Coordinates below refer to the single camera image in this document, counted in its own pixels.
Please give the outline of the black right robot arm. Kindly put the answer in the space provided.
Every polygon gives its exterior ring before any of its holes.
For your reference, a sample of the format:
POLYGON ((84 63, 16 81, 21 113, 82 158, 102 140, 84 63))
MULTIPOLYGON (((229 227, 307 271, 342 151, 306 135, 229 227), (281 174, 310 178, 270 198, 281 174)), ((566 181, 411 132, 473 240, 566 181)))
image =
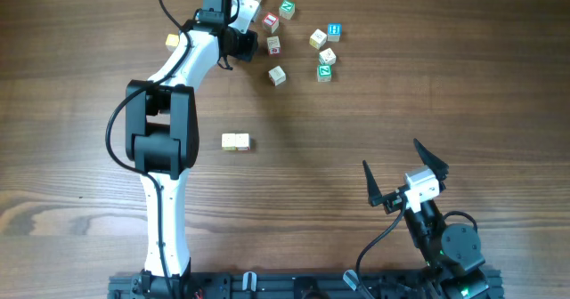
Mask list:
POLYGON ((354 269, 357 288, 365 296, 371 296, 361 274, 362 259, 400 221, 406 221, 414 246, 427 265, 417 281, 423 295, 433 298, 474 298, 482 295, 491 286, 481 270, 485 258, 476 220, 462 211, 446 214, 439 211, 435 198, 445 190, 444 180, 449 174, 449 166, 418 139, 413 143, 423 166, 406 173, 404 185, 391 193, 381 193, 368 163, 362 163, 370 206, 383 206, 387 214, 397 212, 398 215, 358 255, 354 269))

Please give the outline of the white red striped block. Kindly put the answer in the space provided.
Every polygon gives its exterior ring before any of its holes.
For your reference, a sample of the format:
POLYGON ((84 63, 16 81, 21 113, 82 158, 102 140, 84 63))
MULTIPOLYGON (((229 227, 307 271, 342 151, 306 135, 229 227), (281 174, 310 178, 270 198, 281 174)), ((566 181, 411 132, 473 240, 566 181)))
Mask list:
POLYGON ((248 133, 235 134, 235 148, 236 150, 250 150, 251 140, 248 133))

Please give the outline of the yellow edged wooden block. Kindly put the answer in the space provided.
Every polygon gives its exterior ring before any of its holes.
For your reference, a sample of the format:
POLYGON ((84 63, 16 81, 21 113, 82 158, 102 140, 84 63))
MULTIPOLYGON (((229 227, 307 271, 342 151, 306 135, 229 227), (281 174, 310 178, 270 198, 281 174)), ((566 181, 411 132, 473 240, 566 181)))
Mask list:
POLYGON ((223 133, 222 134, 222 150, 236 150, 236 134, 223 133))

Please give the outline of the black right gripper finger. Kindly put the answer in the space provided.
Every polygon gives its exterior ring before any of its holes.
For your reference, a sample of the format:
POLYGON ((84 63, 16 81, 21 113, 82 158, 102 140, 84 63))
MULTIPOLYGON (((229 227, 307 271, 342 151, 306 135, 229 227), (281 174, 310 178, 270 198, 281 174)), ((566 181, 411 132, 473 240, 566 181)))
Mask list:
POLYGON ((370 206, 379 206, 383 203, 383 196, 381 194, 379 186, 371 172, 370 167, 368 166, 368 163, 365 160, 363 160, 362 166, 367 185, 368 203, 370 206))
POLYGON ((449 173, 449 166, 435 154, 430 152, 418 139, 413 139, 414 147, 425 166, 434 173, 438 180, 445 180, 449 173))

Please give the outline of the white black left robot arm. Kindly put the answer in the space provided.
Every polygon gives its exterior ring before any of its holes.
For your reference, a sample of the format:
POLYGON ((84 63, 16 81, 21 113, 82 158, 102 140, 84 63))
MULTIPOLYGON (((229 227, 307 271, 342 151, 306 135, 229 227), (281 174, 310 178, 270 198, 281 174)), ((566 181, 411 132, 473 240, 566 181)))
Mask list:
POLYGON ((185 185, 200 146, 195 91, 229 58, 249 62, 258 48, 249 26, 256 0, 203 0, 178 27, 179 41, 164 66, 146 80, 132 80, 117 110, 126 113, 126 156, 146 194, 148 252, 134 279, 132 298, 197 298, 183 227, 185 185))

